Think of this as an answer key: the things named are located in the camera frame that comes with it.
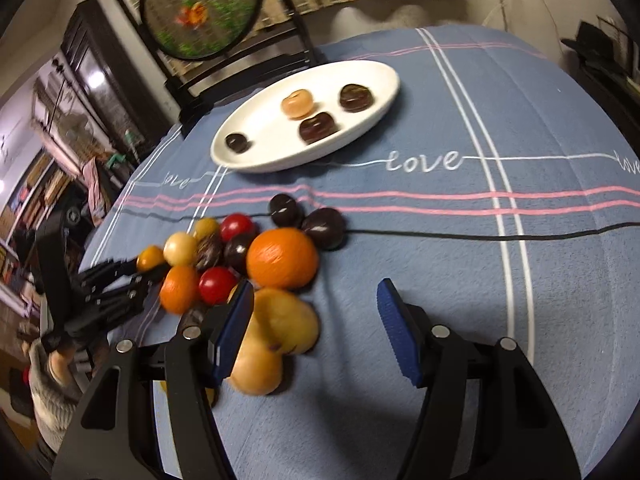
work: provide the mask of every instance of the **orange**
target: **orange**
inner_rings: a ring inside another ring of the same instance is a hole
[[[198,299],[198,281],[193,267],[172,267],[160,288],[160,304],[167,312],[181,316]]]
[[[318,252],[311,238],[293,227],[259,234],[246,255],[246,270],[259,286],[300,288],[318,271]]]
[[[136,269],[138,272],[145,272],[160,264],[164,264],[162,249],[157,245],[149,245],[149,247],[138,255]]]

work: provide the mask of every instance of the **person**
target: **person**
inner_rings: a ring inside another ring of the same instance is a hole
[[[39,432],[31,457],[50,475],[66,430],[82,397],[82,391],[69,369],[76,350],[55,350],[47,355],[40,339],[36,339],[25,350],[31,362],[29,386]],[[107,352],[106,343],[98,346],[94,353],[92,375],[106,358]]]

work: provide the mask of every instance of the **chocolate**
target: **chocolate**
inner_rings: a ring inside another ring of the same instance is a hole
[[[346,223],[339,211],[331,207],[316,209],[302,222],[302,230],[318,249],[331,251],[344,240]]]
[[[348,84],[340,90],[340,106],[347,112],[361,112],[373,104],[373,95],[366,86]]]
[[[246,276],[246,254],[254,233],[240,233],[228,241],[225,247],[225,263],[242,276]]]
[[[269,214],[273,223],[278,227],[299,228],[305,218],[296,199],[284,193],[278,194],[270,200]]]
[[[204,272],[211,267],[215,267],[222,256],[222,240],[219,234],[212,234],[204,237],[198,243],[196,250],[196,270]]]
[[[235,153],[244,153],[251,147],[251,142],[243,134],[228,134],[225,137],[226,146]]]
[[[336,132],[334,118],[327,112],[309,117],[300,123],[298,132],[307,144],[313,144]]]

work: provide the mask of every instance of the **table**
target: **table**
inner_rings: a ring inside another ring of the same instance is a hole
[[[402,377],[376,310],[391,278],[434,322],[494,343],[513,336],[542,378],[587,474],[640,398],[640,162],[601,108],[532,46],[487,28],[376,32],[327,45],[329,60],[391,65],[401,91],[359,140],[300,168],[217,167],[213,135],[242,100],[186,139],[175,126],[138,168],[83,265],[129,258],[194,219],[235,211],[269,228],[277,192],[340,209],[355,233],[321,255],[303,295],[322,323],[289,388],[214,408],[238,478],[391,479],[424,392]],[[156,296],[112,334],[168,340]],[[178,475],[156,388],[165,469]]]

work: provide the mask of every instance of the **red cherry tomato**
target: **red cherry tomato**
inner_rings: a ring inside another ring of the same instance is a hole
[[[202,273],[198,288],[200,297],[208,305],[225,303],[238,279],[226,267],[211,267]]]
[[[233,213],[220,224],[220,237],[224,243],[241,233],[255,234],[255,224],[247,215]]]

